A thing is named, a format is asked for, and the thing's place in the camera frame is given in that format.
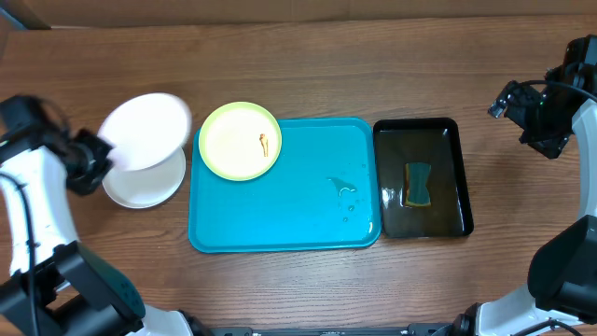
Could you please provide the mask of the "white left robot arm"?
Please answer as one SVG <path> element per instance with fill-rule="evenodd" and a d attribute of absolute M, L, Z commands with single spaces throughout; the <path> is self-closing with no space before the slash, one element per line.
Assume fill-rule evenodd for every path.
<path fill-rule="evenodd" d="M 112 148 L 87 130 L 4 137 L 13 269 L 1 313 L 25 335 L 202 335 L 185 312 L 144 304 L 124 274 L 78 241 L 66 192 L 92 193 L 113 166 Z"/>

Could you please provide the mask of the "white plate with sauce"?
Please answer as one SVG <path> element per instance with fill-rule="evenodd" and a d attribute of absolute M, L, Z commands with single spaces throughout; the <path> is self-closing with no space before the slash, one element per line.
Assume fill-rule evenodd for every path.
<path fill-rule="evenodd" d="M 186 155 L 177 149 L 168 159 L 139 171 L 111 170 L 103 187 L 115 203 L 131 208 L 150 208 L 170 199 L 181 186 L 186 174 Z"/>

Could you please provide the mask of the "yellow plate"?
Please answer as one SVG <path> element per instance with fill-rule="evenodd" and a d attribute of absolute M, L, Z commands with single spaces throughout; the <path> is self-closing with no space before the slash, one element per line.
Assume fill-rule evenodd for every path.
<path fill-rule="evenodd" d="M 199 130 L 198 150 L 214 174 L 247 181 L 267 173 L 282 148 L 282 131 L 266 108 L 249 102 L 220 106 Z"/>

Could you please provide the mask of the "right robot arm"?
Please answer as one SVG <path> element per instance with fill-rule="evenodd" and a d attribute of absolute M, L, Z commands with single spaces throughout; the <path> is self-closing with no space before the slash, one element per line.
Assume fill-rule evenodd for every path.
<path fill-rule="evenodd" d="M 430 308 L 448 309 L 470 300 L 450 324 L 411 324 L 411 335 L 543 335 L 553 330 L 578 333 L 581 320 L 540 310 L 527 291 L 528 270 L 541 246 L 579 219 L 570 191 L 577 164 L 561 157 L 559 168 L 541 165 L 542 154 L 511 156 L 492 151 L 471 184 L 474 215 L 482 230 L 473 242 L 434 256 L 434 296 Z"/>

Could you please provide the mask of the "green yellow sponge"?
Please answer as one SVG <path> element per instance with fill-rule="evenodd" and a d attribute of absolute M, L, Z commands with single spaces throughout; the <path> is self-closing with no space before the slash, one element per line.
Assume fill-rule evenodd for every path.
<path fill-rule="evenodd" d="M 427 188 L 431 165 L 425 162 L 410 162 L 405 165 L 405 205 L 428 207 L 431 198 Z"/>

